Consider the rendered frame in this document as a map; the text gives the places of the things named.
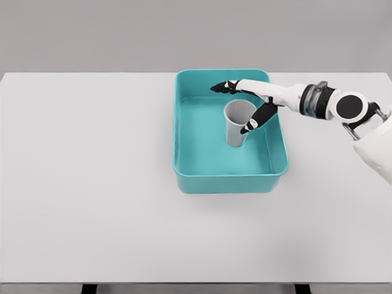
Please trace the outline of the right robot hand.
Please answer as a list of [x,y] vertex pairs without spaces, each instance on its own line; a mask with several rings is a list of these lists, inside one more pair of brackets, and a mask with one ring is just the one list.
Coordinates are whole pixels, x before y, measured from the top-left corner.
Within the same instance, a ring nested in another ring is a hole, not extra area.
[[264,101],[264,103],[252,114],[246,125],[240,130],[241,135],[261,127],[277,113],[279,107],[287,106],[286,101],[281,96],[283,87],[273,86],[271,83],[262,81],[247,79],[235,81],[227,80],[210,87],[210,90],[223,94],[243,92],[257,96]]

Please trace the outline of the grey paper cup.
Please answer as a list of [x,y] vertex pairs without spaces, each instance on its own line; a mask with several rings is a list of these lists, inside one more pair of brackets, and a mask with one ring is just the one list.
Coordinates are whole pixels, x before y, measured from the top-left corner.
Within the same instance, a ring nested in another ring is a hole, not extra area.
[[253,103],[242,99],[233,100],[225,106],[225,139],[230,146],[239,147],[244,144],[247,134],[241,134],[240,131],[255,111]]

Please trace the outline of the teal plastic basket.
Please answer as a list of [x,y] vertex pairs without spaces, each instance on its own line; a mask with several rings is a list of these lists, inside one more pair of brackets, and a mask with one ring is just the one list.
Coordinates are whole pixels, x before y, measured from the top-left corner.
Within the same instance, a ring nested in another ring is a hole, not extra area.
[[225,80],[270,82],[262,69],[188,69],[175,78],[173,169],[178,187],[188,194],[261,193],[272,191],[288,170],[289,160],[278,115],[249,132],[242,146],[225,139],[225,106],[246,100],[263,103],[245,93],[215,93]]

